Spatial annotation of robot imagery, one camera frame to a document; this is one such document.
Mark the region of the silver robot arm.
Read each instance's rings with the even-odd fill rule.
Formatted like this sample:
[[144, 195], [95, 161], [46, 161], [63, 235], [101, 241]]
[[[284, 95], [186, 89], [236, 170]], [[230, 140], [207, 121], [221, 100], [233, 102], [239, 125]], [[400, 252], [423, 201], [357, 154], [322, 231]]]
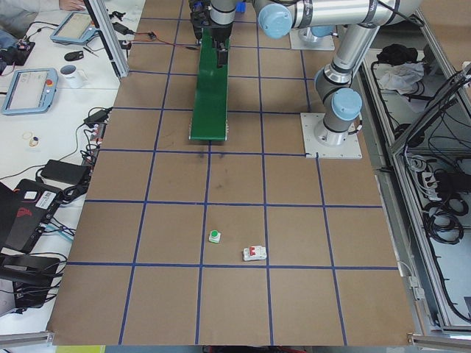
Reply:
[[209, 31], [212, 47], [216, 50], [217, 68], [223, 68], [228, 63], [228, 40], [233, 28], [236, 4], [237, 1], [230, 0], [190, 0], [188, 2], [195, 38], [201, 40], [203, 30]]
[[420, 1], [254, 1], [259, 27], [279, 39], [293, 29], [347, 26], [333, 59], [315, 77], [325, 107], [315, 138], [325, 146], [340, 146], [358, 117], [362, 100], [350, 88], [355, 70], [381, 26], [408, 20]]

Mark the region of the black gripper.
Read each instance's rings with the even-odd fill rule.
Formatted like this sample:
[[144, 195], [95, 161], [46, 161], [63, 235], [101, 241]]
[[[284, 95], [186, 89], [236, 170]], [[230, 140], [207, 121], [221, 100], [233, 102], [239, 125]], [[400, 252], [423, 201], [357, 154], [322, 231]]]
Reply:
[[217, 68], [227, 65], [228, 40], [233, 28], [233, 2], [230, 0], [189, 1], [190, 19], [196, 39], [207, 29], [216, 48]]

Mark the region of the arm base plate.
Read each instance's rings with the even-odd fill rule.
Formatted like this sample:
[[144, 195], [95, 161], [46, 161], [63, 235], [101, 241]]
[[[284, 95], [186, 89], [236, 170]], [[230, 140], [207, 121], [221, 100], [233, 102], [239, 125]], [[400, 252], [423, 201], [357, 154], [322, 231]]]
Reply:
[[360, 160], [361, 147], [352, 122], [346, 132], [331, 132], [324, 125], [324, 113], [301, 113], [305, 156], [315, 159]]
[[315, 36], [310, 28], [292, 29], [289, 33], [291, 49], [311, 51], [334, 51], [332, 35]]

